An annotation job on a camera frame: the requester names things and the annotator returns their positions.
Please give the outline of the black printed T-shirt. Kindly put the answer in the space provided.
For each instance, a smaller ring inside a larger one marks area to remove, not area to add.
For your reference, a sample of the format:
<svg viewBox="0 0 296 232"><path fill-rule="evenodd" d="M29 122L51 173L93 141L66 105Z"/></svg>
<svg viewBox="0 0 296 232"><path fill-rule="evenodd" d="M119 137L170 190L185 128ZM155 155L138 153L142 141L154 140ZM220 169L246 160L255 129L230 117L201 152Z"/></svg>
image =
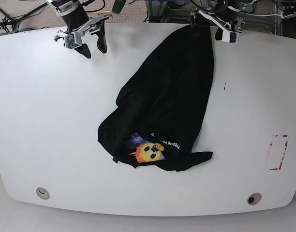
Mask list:
<svg viewBox="0 0 296 232"><path fill-rule="evenodd" d="M212 158L193 152L213 81L210 29L172 32L120 90L116 110L98 128L98 142L133 167L184 171Z"/></svg>

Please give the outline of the black cylinder on floor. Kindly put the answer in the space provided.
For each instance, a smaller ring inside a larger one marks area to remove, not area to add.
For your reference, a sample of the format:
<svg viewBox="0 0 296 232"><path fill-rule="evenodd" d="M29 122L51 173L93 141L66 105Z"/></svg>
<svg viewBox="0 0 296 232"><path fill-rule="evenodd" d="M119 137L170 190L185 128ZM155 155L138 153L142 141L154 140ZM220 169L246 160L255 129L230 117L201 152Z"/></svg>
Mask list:
<svg viewBox="0 0 296 232"><path fill-rule="evenodd" d="M112 12L115 14L120 14L125 3L126 3L126 0L115 0L114 5L112 7Z"/></svg>

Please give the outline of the white power strip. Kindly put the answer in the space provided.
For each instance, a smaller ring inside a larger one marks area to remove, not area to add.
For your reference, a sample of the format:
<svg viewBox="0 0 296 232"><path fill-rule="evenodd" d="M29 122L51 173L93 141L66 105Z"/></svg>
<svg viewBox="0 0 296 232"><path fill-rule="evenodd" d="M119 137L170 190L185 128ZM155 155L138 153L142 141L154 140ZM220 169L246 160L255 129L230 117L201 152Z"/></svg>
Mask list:
<svg viewBox="0 0 296 232"><path fill-rule="evenodd" d="M296 5L287 6L283 10L281 17L282 17L282 19L290 19L290 18L296 17Z"/></svg>

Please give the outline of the black tripod stand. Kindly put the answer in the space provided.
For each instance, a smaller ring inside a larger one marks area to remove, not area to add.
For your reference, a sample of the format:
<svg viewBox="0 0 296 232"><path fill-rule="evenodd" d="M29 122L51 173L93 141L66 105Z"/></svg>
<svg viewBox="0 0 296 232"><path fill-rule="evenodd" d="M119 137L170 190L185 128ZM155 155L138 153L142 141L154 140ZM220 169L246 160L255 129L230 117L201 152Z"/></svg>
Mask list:
<svg viewBox="0 0 296 232"><path fill-rule="evenodd" d="M50 7L44 0L0 0L0 22L16 22L14 26L0 26L0 34L48 28L49 15Z"/></svg>

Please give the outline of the red tape rectangle marking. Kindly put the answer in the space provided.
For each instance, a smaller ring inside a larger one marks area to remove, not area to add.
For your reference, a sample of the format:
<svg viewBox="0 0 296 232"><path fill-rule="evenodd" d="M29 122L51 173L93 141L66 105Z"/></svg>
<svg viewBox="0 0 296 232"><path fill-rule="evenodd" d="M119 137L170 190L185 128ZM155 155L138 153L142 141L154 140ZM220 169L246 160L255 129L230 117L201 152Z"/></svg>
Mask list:
<svg viewBox="0 0 296 232"><path fill-rule="evenodd" d="M281 169L288 145L288 135L273 135L269 146L267 166L270 171Z"/></svg>

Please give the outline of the aluminium frame base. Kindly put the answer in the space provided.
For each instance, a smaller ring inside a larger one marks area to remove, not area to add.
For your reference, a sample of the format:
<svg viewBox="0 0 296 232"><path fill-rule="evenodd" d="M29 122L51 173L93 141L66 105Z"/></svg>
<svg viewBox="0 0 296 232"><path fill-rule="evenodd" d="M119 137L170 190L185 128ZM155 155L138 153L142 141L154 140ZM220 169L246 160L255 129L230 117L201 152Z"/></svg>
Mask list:
<svg viewBox="0 0 296 232"><path fill-rule="evenodd" d="M148 13L148 22L167 23L169 18L166 12L168 0L146 0L145 5Z"/></svg>

